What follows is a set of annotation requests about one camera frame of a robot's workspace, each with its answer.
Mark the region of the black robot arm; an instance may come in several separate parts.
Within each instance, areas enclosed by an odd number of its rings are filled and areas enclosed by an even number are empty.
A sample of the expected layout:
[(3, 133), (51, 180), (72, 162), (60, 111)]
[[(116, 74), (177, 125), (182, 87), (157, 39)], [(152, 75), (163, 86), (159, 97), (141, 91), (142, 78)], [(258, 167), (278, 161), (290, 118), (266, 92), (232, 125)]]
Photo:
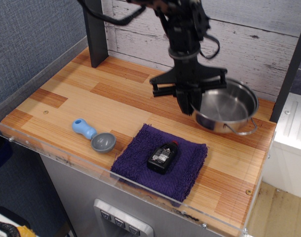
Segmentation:
[(209, 17), (199, 0), (135, 0), (134, 4), (152, 8), (169, 39), (169, 55), (174, 67), (150, 80), (154, 96), (173, 95), (182, 113), (191, 115), (201, 106), (202, 93), (226, 87), (225, 68), (198, 62), (201, 41), (219, 41), (207, 34)]

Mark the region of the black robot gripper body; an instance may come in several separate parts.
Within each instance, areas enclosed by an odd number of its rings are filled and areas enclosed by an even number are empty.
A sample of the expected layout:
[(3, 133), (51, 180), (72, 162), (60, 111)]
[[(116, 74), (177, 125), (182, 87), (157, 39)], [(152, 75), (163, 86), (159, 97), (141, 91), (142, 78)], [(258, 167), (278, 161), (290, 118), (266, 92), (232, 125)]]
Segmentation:
[(177, 95), (177, 90), (200, 92), (225, 88), (227, 69), (208, 67), (200, 64), (197, 57), (190, 59), (175, 59), (174, 67), (152, 79), (150, 84), (153, 86), (153, 95)]

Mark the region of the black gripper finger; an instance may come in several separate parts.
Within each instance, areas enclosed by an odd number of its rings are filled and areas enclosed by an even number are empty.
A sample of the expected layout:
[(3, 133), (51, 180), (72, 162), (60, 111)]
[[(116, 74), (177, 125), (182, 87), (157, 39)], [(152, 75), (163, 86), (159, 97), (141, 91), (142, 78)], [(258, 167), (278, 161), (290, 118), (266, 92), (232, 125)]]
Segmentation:
[(176, 98), (182, 113), (189, 115), (188, 93), (183, 90), (176, 90)]
[(202, 91), (201, 89), (192, 89), (189, 95), (189, 115), (192, 115), (194, 111), (198, 111), (201, 108)]

